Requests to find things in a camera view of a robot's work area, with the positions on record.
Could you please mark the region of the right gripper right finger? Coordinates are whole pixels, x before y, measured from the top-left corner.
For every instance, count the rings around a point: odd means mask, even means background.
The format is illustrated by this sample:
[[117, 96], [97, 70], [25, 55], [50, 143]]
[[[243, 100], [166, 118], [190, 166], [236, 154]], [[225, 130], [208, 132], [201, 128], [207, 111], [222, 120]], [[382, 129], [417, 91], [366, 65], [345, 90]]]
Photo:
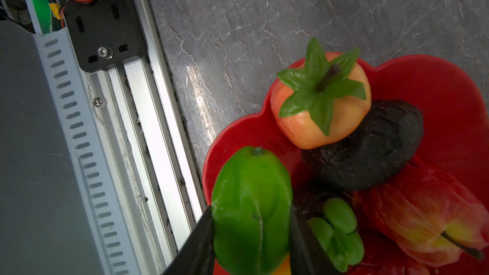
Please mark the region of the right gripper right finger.
[[323, 251], [302, 212], [290, 212], [289, 255], [291, 275], [341, 274]]

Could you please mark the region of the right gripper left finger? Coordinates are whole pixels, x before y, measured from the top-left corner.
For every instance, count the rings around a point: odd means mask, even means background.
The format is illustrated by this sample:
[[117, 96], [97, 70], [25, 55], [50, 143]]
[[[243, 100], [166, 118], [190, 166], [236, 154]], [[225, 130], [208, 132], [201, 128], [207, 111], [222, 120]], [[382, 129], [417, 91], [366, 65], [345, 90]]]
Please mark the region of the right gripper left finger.
[[215, 265], [213, 249], [214, 225], [208, 206], [174, 261], [163, 275], [212, 275]]

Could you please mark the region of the dark mangosteen green top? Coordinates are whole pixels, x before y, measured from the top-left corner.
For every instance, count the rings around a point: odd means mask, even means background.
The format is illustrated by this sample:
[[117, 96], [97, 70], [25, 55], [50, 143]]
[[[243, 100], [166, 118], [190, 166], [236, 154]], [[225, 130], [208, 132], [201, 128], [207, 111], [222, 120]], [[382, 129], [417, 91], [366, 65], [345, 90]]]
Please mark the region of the dark mangosteen green top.
[[364, 243], [345, 193], [312, 181], [294, 189], [294, 204], [336, 270], [345, 274], [363, 260]]

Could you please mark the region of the green pepper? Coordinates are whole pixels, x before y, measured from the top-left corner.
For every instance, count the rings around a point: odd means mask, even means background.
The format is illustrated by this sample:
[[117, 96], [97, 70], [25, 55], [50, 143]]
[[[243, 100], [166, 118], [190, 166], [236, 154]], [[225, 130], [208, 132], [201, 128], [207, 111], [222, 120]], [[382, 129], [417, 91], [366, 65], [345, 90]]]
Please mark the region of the green pepper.
[[272, 274], [289, 252], [292, 184], [275, 154], [245, 146], [221, 169], [211, 196], [213, 249], [229, 274]]

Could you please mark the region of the red apple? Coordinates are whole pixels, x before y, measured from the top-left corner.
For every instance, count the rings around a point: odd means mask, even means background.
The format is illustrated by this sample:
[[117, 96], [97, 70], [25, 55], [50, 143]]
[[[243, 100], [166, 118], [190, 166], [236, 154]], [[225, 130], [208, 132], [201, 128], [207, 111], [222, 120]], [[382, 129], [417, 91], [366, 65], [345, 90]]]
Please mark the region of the red apple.
[[462, 253], [485, 257], [488, 210], [451, 174], [418, 156], [383, 183], [354, 192], [353, 203], [376, 230], [428, 266], [452, 264]]

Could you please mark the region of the dark avocado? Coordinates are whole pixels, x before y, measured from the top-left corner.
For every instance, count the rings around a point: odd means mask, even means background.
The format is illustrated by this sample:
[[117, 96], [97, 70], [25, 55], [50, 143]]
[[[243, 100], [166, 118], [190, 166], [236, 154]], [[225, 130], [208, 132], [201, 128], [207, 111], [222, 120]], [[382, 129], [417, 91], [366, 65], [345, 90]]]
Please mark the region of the dark avocado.
[[325, 183], [355, 192], [400, 172], [415, 155], [423, 135], [420, 109], [403, 100], [377, 100], [351, 135], [303, 150], [302, 158]]

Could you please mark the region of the red strawberry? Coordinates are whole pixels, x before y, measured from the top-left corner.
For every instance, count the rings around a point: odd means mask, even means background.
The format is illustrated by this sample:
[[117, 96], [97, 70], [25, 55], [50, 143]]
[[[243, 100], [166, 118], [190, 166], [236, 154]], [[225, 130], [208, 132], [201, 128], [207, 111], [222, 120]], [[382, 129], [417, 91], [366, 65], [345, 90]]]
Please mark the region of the red strawberry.
[[371, 87], [357, 62], [360, 49], [326, 52], [309, 40], [304, 62], [277, 73], [270, 105], [284, 135], [311, 150], [338, 142], [359, 127], [371, 109]]

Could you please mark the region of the red flower-shaped bowl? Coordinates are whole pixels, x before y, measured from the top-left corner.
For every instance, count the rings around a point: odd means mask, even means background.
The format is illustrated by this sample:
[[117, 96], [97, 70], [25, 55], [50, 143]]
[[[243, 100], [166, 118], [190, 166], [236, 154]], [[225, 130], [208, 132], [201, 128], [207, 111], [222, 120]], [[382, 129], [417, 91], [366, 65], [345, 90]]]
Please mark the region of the red flower-shaped bowl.
[[[481, 93], [470, 77], [448, 61], [432, 56], [404, 56], [378, 67], [357, 62], [369, 80], [371, 105], [377, 100], [398, 99], [421, 110], [424, 135], [413, 157], [418, 156], [427, 164], [451, 174], [488, 210], [488, 114]], [[294, 204], [295, 188], [312, 181], [333, 187], [306, 165], [302, 158], [303, 149], [295, 146], [278, 127], [270, 105], [274, 84], [260, 112], [233, 122], [211, 145], [203, 168], [203, 189], [209, 206], [221, 169], [245, 146], [269, 150], [282, 162], [290, 175], [292, 206], [298, 210]], [[357, 218], [359, 234], [363, 230], [382, 234], [373, 227], [363, 210], [354, 206], [354, 192], [336, 189], [346, 194]], [[483, 260], [462, 253], [457, 262], [441, 267], [420, 263], [430, 273], [487, 274], [488, 246], [482, 252]], [[219, 265], [216, 256], [214, 273], [229, 274]]]

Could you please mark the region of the yellow lemon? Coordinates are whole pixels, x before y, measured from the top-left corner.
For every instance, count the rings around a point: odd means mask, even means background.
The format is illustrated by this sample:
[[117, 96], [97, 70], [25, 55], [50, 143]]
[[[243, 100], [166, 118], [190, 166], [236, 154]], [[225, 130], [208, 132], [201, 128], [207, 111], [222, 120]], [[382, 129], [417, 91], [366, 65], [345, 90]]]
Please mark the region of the yellow lemon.
[[291, 275], [290, 255], [287, 255], [281, 266], [277, 268], [273, 275]]

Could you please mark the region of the dark red raspberry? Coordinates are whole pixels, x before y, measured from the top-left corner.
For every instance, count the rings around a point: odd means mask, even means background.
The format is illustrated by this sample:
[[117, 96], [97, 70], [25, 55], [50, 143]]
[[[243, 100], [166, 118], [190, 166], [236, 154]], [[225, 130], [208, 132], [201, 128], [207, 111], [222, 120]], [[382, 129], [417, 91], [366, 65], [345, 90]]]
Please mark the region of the dark red raspberry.
[[350, 266], [346, 274], [430, 274], [428, 268], [407, 256], [383, 234], [363, 230], [360, 236], [365, 248], [364, 258], [358, 265]]

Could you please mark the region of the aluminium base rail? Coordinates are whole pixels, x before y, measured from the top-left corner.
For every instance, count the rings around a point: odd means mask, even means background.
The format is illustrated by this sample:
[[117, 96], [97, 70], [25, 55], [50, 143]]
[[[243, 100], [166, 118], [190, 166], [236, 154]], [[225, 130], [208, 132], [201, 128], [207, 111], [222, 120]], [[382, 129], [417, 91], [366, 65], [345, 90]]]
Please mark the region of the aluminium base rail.
[[[203, 196], [150, 1], [133, 1], [146, 54], [105, 71], [78, 67], [139, 274], [162, 274], [199, 220]], [[105, 274], [91, 229], [86, 240]]]

